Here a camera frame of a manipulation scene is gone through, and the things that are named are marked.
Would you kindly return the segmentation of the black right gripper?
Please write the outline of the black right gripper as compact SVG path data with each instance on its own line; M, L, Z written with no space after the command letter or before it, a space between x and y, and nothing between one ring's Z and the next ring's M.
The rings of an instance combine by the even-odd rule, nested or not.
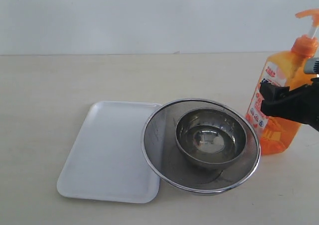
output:
M312 78L311 82L311 85L306 84L291 91L290 87L262 82L260 84L260 93L263 97L261 112L266 116L307 124L318 131L319 79Z

